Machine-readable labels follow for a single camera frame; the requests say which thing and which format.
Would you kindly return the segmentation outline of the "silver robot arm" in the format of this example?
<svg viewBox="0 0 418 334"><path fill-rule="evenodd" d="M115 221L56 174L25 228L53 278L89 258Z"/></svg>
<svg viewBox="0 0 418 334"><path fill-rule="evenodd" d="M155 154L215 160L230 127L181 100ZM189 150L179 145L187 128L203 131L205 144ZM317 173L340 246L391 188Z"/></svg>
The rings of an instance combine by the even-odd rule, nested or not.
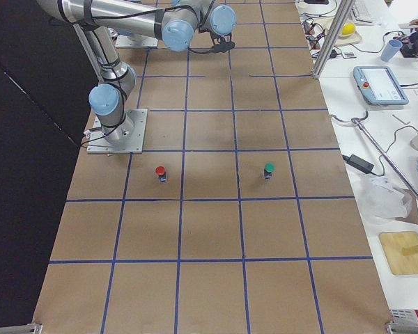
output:
<svg viewBox="0 0 418 334"><path fill-rule="evenodd" d="M88 94L95 122L81 146L94 154L140 153L148 112L129 109L127 100L137 82L135 69L122 60L129 51L190 48L195 33L209 33L209 54L235 47L237 17L218 1L172 1L166 8L141 1L39 1L52 18L73 27L97 75Z"/></svg>

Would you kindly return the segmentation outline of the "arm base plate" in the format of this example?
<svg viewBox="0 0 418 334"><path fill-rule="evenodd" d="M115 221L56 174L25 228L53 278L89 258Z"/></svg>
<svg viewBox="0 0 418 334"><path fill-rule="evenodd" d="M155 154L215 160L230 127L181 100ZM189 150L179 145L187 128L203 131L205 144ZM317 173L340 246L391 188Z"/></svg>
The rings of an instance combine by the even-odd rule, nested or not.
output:
<svg viewBox="0 0 418 334"><path fill-rule="evenodd" d="M141 154L147 117L147 109L128 109L124 122L112 132L110 128L102 127L96 116L93 127L98 130L90 133L86 151L89 154Z"/></svg>
<svg viewBox="0 0 418 334"><path fill-rule="evenodd" d="M157 39L145 35L132 34L122 35L119 34L116 39L116 48L119 49L143 49L143 48L156 48Z"/></svg>

